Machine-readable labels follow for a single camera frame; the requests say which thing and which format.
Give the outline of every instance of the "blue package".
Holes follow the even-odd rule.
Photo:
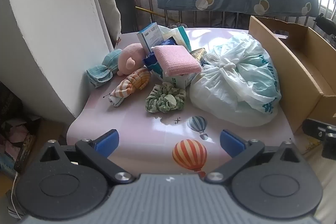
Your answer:
[[[169,37],[167,40],[163,41],[160,45],[177,45],[173,37]]]
[[[162,68],[156,60],[154,53],[150,53],[149,56],[143,60],[143,62],[149,71],[154,71],[155,73],[159,74],[160,77],[163,79]]]

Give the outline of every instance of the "blue checkered towel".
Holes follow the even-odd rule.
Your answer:
[[[90,82],[95,88],[105,84],[109,81],[113,74],[118,71],[118,58],[121,53],[121,49],[114,50],[105,56],[101,65],[95,66],[86,71]]]

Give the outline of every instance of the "white wall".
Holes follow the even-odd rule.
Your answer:
[[[8,7],[0,10],[0,81],[37,114],[69,123],[89,96],[86,69],[109,52],[95,2],[9,1],[11,22]]]

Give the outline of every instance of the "pink pig plush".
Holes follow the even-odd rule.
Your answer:
[[[146,58],[145,50],[140,43],[128,45],[122,50],[118,58],[119,76],[130,75],[143,66],[143,59]]]

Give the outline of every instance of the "white plastic bag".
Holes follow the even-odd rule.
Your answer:
[[[270,122],[281,99],[270,56],[251,35],[239,33],[206,56],[190,85],[190,100],[219,119],[244,127]]]

